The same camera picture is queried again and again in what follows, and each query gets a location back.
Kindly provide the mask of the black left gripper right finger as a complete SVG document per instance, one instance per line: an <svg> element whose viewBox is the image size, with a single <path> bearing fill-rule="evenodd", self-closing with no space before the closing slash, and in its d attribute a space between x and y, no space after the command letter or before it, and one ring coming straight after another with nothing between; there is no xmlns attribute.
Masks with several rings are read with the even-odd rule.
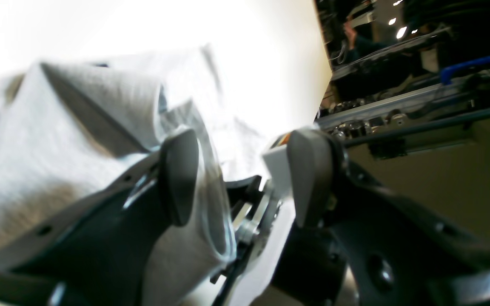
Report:
<svg viewBox="0 0 490 306"><path fill-rule="evenodd" d="M327 229L363 306L490 306L490 246L392 192L320 130L294 130L288 162L296 221Z"/></svg>

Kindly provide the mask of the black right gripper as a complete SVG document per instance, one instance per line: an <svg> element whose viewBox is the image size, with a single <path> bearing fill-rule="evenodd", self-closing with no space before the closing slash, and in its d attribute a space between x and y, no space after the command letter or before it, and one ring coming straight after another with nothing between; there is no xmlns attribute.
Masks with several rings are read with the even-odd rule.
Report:
<svg viewBox="0 0 490 306"><path fill-rule="evenodd" d="M231 296L246 269L253 266L266 245L272 230L281 201L274 197L274 187L270 178L252 176L225 183L230 200L231 218L237 243L236 259L210 278L216 283L224 276L213 306L229 306Z"/></svg>

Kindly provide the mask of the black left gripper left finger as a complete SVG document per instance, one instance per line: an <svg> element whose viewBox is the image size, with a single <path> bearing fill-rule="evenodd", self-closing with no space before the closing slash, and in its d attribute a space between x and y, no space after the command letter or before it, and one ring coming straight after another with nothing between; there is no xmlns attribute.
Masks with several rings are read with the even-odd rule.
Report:
<svg viewBox="0 0 490 306"><path fill-rule="evenodd" d="M0 303L138 306L160 236L190 219L198 138L184 128L106 189L0 249Z"/></svg>

